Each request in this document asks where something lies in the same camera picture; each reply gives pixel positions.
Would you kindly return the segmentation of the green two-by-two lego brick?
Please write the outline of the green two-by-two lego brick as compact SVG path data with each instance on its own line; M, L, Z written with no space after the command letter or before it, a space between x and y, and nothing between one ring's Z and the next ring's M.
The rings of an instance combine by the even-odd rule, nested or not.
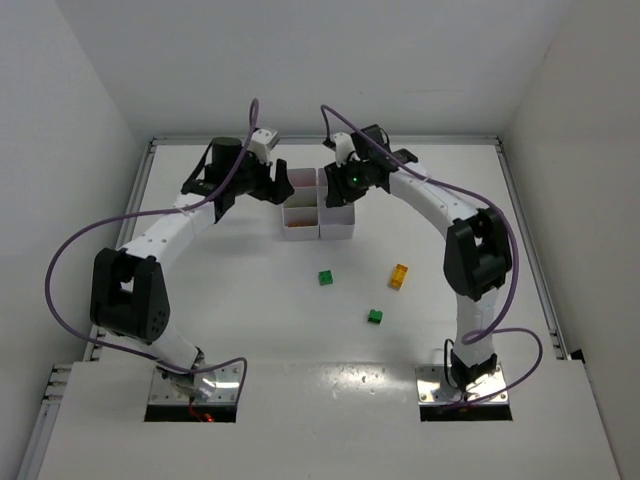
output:
M318 273L318 281L320 286L332 285L334 277L331 270L324 270Z

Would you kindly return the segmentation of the yellow lego brick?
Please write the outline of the yellow lego brick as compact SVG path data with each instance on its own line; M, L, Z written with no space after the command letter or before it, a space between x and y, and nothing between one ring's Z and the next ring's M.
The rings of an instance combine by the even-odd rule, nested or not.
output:
M394 290L400 290L406 279L407 272L408 267L406 265L397 264L391 273L388 283L389 287Z

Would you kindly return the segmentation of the dark green lego brick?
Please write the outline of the dark green lego brick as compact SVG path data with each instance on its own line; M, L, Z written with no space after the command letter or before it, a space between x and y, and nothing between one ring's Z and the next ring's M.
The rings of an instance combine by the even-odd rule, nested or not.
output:
M369 323L379 325L383 319L383 312L380 310L371 309L367 318Z

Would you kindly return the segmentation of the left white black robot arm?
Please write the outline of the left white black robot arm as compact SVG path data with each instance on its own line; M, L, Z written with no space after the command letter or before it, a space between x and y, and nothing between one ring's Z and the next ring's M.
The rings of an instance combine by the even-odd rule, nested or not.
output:
M237 197L280 205L293 195L286 161L271 158L278 141L278 134L267 128L255 130L247 142L214 138L171 208L119 249L105 248L96 255L92 323L130 340L165 370L189 375L200 368L201 351L170 321L165 274L194 239L222 219Z

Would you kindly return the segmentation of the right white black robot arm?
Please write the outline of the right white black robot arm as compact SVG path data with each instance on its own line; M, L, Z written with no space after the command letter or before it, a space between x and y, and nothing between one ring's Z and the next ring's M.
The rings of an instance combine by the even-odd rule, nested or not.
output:
M498 290L513 266L504 220L494 208L478 208L436 185L409 150L390 151L377 125L366 128L363 136L332 134L323 144L334 153L324 168L327 207L353 203L377 187L411 206L442 235L443 272L457 305L448 378L466 391L497 366L486 330L495 320Z

